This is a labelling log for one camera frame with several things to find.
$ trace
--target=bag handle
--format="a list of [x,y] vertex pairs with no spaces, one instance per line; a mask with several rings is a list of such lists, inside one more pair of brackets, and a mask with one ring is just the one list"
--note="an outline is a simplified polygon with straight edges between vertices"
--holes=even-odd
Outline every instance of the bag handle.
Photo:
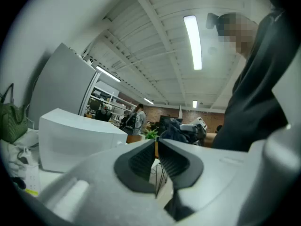
[[25,106],[24,106],[24,105],[22,106],[22,117],[21,117],[21,120],[20,120],[20,121],[18,121],[18,119],[17,119],[17,115],[16,115],[16,111],[15,111],[14,107],[11,106],[10,109],[11,109],[12,112],[13,112],[13,117],[14,117],[14,119],[15,119],[16,124],[17,124],[17,125],[21,124],[22,121],[23,121],[23,119],[24,119]]
[[2,99],[1,99],[1,103],[4,103],[5,97],[6,97],[6,95],[8,94],[8,91],[9,91],[10,88],[11,88],[10,102],[11,102],[11,103],[14,102],[14,96],[13,96],[13,94],[14,94],[14,83],[12,83],[12,84],[8,87],[8,89],[5,91],[5,93],[4,93],[4,95],[3,95]]

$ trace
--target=green plant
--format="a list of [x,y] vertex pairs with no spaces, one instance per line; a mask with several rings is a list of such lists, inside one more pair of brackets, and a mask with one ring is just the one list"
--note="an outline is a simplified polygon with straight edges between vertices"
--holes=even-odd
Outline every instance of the green plant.
[[145,135],[145,139],[155,139],[158,137],[157,135],[157,131],[156,130],[146,130],[146,135]]

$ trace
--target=white box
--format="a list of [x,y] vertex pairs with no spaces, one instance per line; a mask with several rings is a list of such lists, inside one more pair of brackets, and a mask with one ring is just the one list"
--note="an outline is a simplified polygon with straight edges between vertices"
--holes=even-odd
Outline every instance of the white box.
[[124,145],[127,134],[105,121],[61,109],[40,117],[39,144],[42,167],[65,172],[88,156]]

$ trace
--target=hair bun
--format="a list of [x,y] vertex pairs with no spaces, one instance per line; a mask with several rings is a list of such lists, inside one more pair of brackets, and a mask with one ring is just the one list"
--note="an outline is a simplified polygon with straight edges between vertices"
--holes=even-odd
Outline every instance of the hair bun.
[[206,20],[206,28],[213,29],[215,25],[217,25],[218,16],[213,13],[208,13]]

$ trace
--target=refrigerator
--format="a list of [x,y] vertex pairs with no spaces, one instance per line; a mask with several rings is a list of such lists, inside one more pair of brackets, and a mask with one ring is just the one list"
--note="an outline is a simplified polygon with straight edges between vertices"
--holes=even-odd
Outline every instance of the refrigerator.
[[61,43],[34,87],[28,118],[39,129],[40,117],[56,108],[84,115],[99,73]]

